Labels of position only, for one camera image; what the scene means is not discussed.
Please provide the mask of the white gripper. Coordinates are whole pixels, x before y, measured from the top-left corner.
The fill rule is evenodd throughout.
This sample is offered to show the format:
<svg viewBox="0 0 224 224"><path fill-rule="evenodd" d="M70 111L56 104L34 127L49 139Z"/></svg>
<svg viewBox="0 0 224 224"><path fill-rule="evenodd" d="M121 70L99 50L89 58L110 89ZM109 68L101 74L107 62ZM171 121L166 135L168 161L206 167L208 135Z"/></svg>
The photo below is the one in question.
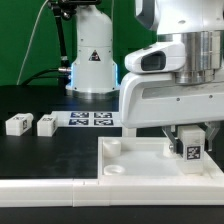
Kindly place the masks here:
<svg viewBox="0 0 224 224"><path fill-rule="evenodd" d="M121 123L127 128L162 127L172 153L181 154L176 128L169 125L200 123L204 150L213 151L213 141L224 120L224 82L176 85L171 73L128 73L119 96Z"/></svg>

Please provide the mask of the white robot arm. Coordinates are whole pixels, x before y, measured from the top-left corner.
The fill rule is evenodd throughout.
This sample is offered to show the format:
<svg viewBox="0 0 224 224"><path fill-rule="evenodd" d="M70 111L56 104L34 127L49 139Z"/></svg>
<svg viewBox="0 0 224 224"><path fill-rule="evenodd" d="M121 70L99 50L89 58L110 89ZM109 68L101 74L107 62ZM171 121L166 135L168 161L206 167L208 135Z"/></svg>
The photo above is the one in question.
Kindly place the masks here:
<svg viewBox="0 0 224 224"><path fill-rule="evenodd" d="M161 127L173 147L210 148L224 120L224 0L135 0L135 17L157 41L126 56L128 73L118 81L110 18L95 3L78 3L67 92L117 92L125 127Z"/></svg>

